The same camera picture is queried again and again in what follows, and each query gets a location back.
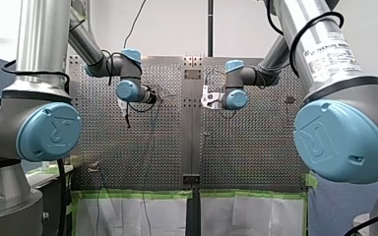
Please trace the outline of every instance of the white plastic sheet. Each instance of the white plastic sheet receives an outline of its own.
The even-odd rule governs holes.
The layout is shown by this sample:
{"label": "white plastic sheet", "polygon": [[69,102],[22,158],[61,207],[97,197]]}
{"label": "white plastic sheet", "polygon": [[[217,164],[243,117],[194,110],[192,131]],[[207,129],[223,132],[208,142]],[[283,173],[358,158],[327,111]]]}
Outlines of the white plastic sheet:
{"label": "white plastic sheet", "polygon": [[305,201],[237,196],[201,199],[202,235],[302,236]]}
{"label": "white plastic sheet", "polygon": [[[146,199],[152,235],[185,236],[186,202]],[[142,199],[81,199],[75,208],[77,236],[150,235]]]}

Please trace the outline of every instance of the label sticker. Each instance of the label sticker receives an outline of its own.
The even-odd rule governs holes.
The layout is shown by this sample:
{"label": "label sticker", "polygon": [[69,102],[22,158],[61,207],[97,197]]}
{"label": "label sticker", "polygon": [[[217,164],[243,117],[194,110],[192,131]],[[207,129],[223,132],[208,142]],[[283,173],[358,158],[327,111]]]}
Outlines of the label sticker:
{"label": "label sticker", "polygon": [[338,71],[360,71],[361,68],[342,33],[328,34],[329,40],[305,50],[303,56],[315,82],[325,82]]}

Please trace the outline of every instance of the perforated metal panel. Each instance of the perforated metal panel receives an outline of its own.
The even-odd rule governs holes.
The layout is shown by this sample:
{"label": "perforated metal panel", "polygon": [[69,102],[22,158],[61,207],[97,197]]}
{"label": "perforated metal panel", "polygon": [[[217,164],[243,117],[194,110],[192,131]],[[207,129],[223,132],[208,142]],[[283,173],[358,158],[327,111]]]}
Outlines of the perforated metal panel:
{"label": "perforated metal panel", "polygon": [[[205,65],[211,89],[221,89],[223,70],[223,63]],[[250,101],[241,111],[203,112],[201,188],[300,191],[305,168],[293,142],[293,119],[303,97],[300,80],[284,69],[275,87],[245,88]]]}
{"label": "perforated metal panel", "polygon": [[[132,128],[127,129],[114,94],[119,79],[109,87],[107,78],[86,76],[83,62],[71,58],[71,94],[84,120],[74,151],[73,187],[175,190],[183,188],[183,174],[199,173],[201,188],[303,192],[307,170],[292,136],[303,94],[291,70],[283,71],[276,87],[246,87],[250,102],[231,118],[231,112],[199,105],[203,79],[209,75],[210,89],[221,89],[223,65],[230,58],[197,58],[196,68],[188,64],[193,57],[183,59],[144,59],[143,84],[158,89],[164,101],[153,116],[130,110]],[[257,65],[260,60],[244,62]],[[185,70],[201,70],[203,78],[185,78]],[[287,102],[292,98],[294,103]],[[89,170],[98,161],[103,176]]]}
{"label": "perforated metal panel", "polygon": [[[130,109],[131,128],[127,129],[114,92],[119,78],[108,86],[107,78],[87,76],[80,59],[71,60],[72,86],[77,88],[75,104],[84,122],[79,155],[74,161],[74,188],[182,188],[181,65],[153,59],[143,63],[143,84],[155,89],[163,102],[146,113]],[[149,107],[134,106],[139,110]],[[102,175],[89,169],[97,161]]]}

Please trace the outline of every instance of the wire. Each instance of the wire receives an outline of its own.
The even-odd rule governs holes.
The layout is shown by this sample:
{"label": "wire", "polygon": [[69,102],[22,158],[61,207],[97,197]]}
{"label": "wire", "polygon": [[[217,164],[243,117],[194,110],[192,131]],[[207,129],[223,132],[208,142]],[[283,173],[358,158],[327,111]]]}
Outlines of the wire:
{"label": "wire", "polygon": [[97,205],[96,236],[99,236],[99,218],[100,218],[99,195],[100,195],[100,189],[97,191],[97,196],[96,196],[96,205]]}
{"label": "wire", "polygon": [[13,66],[14,64],[17,63],[17,60],[8,62],[7,64],[3,65],[1,67],[1,70],[12,75],[17,75],[17,76],[39,76],[39,75],[53,75],[53,76],[61,76],[65,78],[64,82],[64,89],[69,90],[69,84],[70,84],[70,77],[66,73],[63,72],[49,72],[49,71],[35,71],[35,72],[30,72],[30,71],[11,71],[8,70],[9,67]]}
{"label": "wire", "polygon": [[131,26],[130,32],[128,33],[127,37],[125,37],[124,48],[127,47],[128,38],[130,38],[131,34],[133,33],[134,26],[136,25],[137,20],[140,17],[141,12],[143,11],[144,5],[146,5],[146,2],[147,0],[144,0],[143,3],[141,4],[140,10],[138,11],[136,18],[134,19],[133,26]]}
{"label": "wire", "polygon": [[267,18],[269,21],[270,26],[273,28],[274,31],[276,31],[280,35],[284,35],[284,32],[281,31],[279,28],[276,27],[275,23],[273,23],[272,20],[272,14],[271,14],[271,8],[273,6],[272,0],[267,0]]}
{"label": "wire", "polygon": [[135,108],[134,106],[131,105],[130,102],[127,102],[127,106],[129,106],[133,111],[135,112],[138,112],[138,113],[145,113],[145,112],[148,112],[150,110],[153,109],[153,107],[155,107],[155,103],[153,103],[149,108],[147,108],[146,110],[138,110],[137,108]]}
{"label": "wire", "polygon": [[144,206],[144,213],[145,213],[145,217],[146,217],[146,220],[147,220],[147,224],[149,225],[149,235],[152,236],[152,223],[150,222],[150,218],[149,218],[149,214],[147,212],[147,203],[146,203],[146,185],[147,185],[147,178],[149,176],[149,168],[150,166],[152,165],[152,162],[153,162],[153,157],[154,157],[154,152],[155,152],[155,148],[156,148],[156,125],[157,125],[157,120],[158,120],[158,114],[159,114],[159,110],[160,110],[160,107],[162,105],[162,100],[159,99],[159,104],[157,106],[157,109],[156,109],[156,116],[154,116],[154,111],[152,110],[151,112],[151,116],[150,116],[150,120],[151,120],[151,124],[152,124],[152,151],[151,151],[151,154],[150,154],[150,159],[149,159],[149,164],[146,166],[146,170],[145,170],[145,174],[144,174],[144,181],[143,181],[143,206]]}
{"label": "wire", "polygon": [[57,166],[60,175],[60,219],[57,231],[57,236],[64,235],[64,225],[66,223],[66,202],[67,202],[67,190],[66,190],[66,172],[64,171],[63,159],[57,160]]}
{"label": "wire", "polygon": [[237,114],[237,111],[234,111],[234,112],[232,112],[232,114],[230,115],[230,116],[225,116],[224,114],[223,114],[223,112],[220,110],[220,117],[222,117],[223,119],[225,119],[225,120],[230,120],[230,119],[232,119],[232,118],[234,118],[234,116]]}
{"label": "wire", "polygon": [[367,227],[367,226],[369,226],[369,225],[372,225],[372,224],[374,224],[374,223],[377,223],[377,222],[378,222],[378,216],[376,216],[376,217],[374,217],[374,218],[372,218],[372,219],[369,219],[369,220],[367,220],[367,221],[365,221],[365,222],[363,222],[363,223],[361,223],[361,224],[359,224],[359,225],[353,227],[351,230],[349,230],[349,231],[345,234],[345,236],[352,236],[352,235],[354,235],[355,233],[358,233],[358,230],[360,230],[360,229],[362,229],[362,228],[365,228],[365,227]]}
{"label": "wire", "polygon": [[108,57],[106,58],[105,69],[106,69],[106,72],[108,73],[108,85],[111,86],[112,85],[112,79],[113,79],[113,71],[114,71],[113,56],[114,55],[120,56],[121,53],[119,53],[119,52],[110,53],[107,50],[101,50],[101,51],[108,54]]}
{"label": "wire", "polygon": [[305,24],[305,26],[296,34],[296,36],[293,39],[292,45],[290,46],[290,52],[289,52],[289,61],[290,61],[290,67],[293,71],[293,73],[299,77],[299,73],[296,70],[296,66],[294,63],[294,54],[296,52],[296,47],[299,44],[300,39],[302,36],[312,27],[314,27],[316,24],[320,23],[323,21],[326,17],[338,17],[340,19],[340,24],[339,27],[342,28],[344,23],[345,23],[345,17],[338,12],[326,12],[314,19],[311,19],[308,23]]}

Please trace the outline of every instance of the white wall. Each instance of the white wall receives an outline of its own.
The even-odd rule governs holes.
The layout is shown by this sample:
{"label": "white wall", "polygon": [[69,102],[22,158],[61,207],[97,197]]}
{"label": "white wall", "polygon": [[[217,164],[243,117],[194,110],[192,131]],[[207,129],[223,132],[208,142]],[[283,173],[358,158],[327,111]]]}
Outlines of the white wall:
{"label": "white wall", "polygon": [[21,0],[0,0],[0,58],[16,58]]}
{"label": "white wall", "polygon": [[378,0],[343,0],[336,11],[343,13],[343,28],[361,68],[378,76]]}
{"label": "white wall", "polygon": [[[148,0],[128,46],[145,55],[207,53],[207,0]],[[92,0],[96,40],[120,50],[142,0]],[[361,67],[378,76],[378,0],[342,0],[344,33]],[[215,56],[264,57],[277,34],[270,28],[264,3],[215,1]]]}

